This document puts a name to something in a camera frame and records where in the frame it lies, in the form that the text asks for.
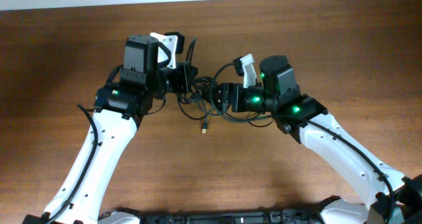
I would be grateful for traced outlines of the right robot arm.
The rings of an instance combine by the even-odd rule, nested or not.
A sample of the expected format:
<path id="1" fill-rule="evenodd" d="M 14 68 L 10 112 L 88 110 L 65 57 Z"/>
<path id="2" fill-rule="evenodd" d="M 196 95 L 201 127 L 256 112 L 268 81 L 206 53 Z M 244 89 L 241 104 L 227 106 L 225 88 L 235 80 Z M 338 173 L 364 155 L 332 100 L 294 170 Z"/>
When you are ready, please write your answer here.
<path id="1" fill-rule="evenodd" d="M 302 94 L 284 55 L 265 58 L 255 71 L 251 55 L 230 65 L 242 84 L 213 78 L 210 103 L 219 116 L 233 123 L 242 120 L 227 114 L 253 112 L 247 122 L 272 118 L 280 131 L 314 151 L 358 194 L 360 204 L 334 197 L 317 211 L 321 223 L 420 223 L 421 177 L 409 178 L 377 158 L 349 135 L 327 108 Z"/>

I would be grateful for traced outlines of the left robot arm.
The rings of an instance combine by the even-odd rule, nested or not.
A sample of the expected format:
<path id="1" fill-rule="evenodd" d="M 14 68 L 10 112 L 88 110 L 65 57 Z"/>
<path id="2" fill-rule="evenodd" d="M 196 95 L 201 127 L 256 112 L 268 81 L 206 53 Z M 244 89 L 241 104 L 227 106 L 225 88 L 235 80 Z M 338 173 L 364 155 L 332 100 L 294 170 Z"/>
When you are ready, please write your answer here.
<path id="1" fill-rule="evenodd" d="M 25 223 L 97 223 L 100 206 L 123 151 L 135 136 L 154 99 L 186 92 L 187 63 L 178 63 L 185 38 L 179 32 L 131 35 L 123 64 L 115 67 L 95 97 L 82 108 L 90 127 L 73 166 L 39 217 Z"/>

